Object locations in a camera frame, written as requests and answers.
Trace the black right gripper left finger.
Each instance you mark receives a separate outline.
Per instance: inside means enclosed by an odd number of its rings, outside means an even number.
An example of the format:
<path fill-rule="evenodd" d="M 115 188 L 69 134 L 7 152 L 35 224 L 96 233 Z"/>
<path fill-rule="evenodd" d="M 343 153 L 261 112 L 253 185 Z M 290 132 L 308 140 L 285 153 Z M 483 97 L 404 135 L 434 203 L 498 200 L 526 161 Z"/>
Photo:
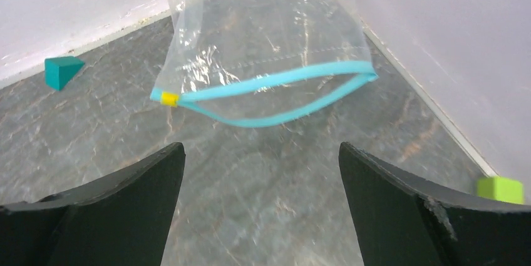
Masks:
<path fill-rule="evenodd" d="M 2 265 L 160 265 L 185 169 L 171 143 L 92 182 L 1 207 Z"/>

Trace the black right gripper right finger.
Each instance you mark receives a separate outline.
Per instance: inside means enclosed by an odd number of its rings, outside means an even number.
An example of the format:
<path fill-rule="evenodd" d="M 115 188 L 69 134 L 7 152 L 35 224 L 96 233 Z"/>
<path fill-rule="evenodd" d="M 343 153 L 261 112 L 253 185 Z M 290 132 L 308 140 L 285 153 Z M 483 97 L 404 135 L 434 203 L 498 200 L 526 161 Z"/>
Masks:
<path fill-rule="evenodd" d="M 339 169 L 365 265 L 529 265 L 530 207 L 431 182 L 344 142 Z"/>

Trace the clear zip top bag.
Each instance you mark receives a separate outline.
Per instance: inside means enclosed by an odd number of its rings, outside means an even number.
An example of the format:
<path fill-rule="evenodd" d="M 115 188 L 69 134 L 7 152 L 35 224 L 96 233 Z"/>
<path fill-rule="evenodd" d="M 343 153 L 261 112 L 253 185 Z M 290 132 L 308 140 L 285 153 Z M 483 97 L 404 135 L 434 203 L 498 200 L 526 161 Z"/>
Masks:
<path fill-rule="evenodd" d="M 168 0 L 150 97 L 233 126 L 318 111 L 377 79 L 354 0 Z"/>

